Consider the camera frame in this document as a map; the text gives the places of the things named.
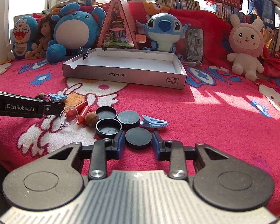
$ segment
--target pink blanket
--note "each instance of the pink blanket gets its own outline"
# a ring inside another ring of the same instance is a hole
[[[254,84],[230,74],[230,67],[219,66],[186,67],[185,88],[175,90],[67,79],[62,75],[61,63],[15,61],[0,67],[0,90],[30,97],[39,92],[64,93],[69,95],[67,106],[87,100],[94,110],[109,105],[118,112],[134,110],[168,120],[168,128],[160,131],[163,139],[176,139],[187,146],[202,141],[266,170],[276,184],[268,208],[279,215],[280,94],[270,83]],[[95,141],[95,130],[91,128],[75,125],[60,130],[59,126],[58,117],[0,116],[0,162],[12,170],[73,141],[83,145]],[[189,174],[194,174],[192,163],[187,166]],[[168,162],[157,162],[151,148],[134,151],[126,147],[120,161],[108,162],[109,173],[113,169],[167,171]]]

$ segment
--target plush toy nose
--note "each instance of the plush toy nose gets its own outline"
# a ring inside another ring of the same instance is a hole
[[[171,22],[169,22],[169,21],[159,21],[158,27],[163,32],[167,32],[171,29]]]

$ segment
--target stitch plush toy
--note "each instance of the stitch plush toy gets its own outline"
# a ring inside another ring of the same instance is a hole
[[[95,7],[92,14],[80,11],[78,3],[70,3],[60,10],[60,14],[53,15],[57,21],[54,29],[54,40],[49,41],[46,58],[55,63],[65,60],[66,50],[74,54],[81,54],[80,48],[87,51],[99,37],[100,27],[106,13],[101,7]]]
[[[37,21],[31,16],[25,16],[19,19],[13,28],[14,44],[9,44],[7,49],[7,58],[27,59],[29,52],[37,48],[37,44],[33,43],[35,32],[37,28]]]
[[[184,26],[169,13],[158,13],[150,18],[146,24],[136,21],[138,27],[142,27],[145,35],[152,40],[151,47],[147,50],[157,50],[175,53],[174,43],[184,38],[188,24]]]
[[[263,51],[263,37],[260,33],[263,22],[256,19],[252,25],[241,24],[236,14],[230,16],[230,21],[233,29],[229,35],[229,43],[234,53],[228,54],[227,60],[233,62],[232,72],[256,81],[256,71],[259,73],[264,71],[257,59]]]

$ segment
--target printed symbol on box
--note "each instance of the printed symbol on box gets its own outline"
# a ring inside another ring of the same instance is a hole
[[[172,83],[172,77],[167,77],[166,83]]]
[[[178,84],[178,78],[174,77],[173,81],[172,81],[172,84]]]

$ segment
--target screw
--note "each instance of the screw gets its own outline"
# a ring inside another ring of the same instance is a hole
[[[104,172],[102,170],[92,170],[90,172],[90,176],[93,178],[101,178],[104,175]]]
[[[186,173],[184,172],[184,170],[173,170],[170,172],[170,174],[175,177],[175,178],[181,178],[186,176]]]

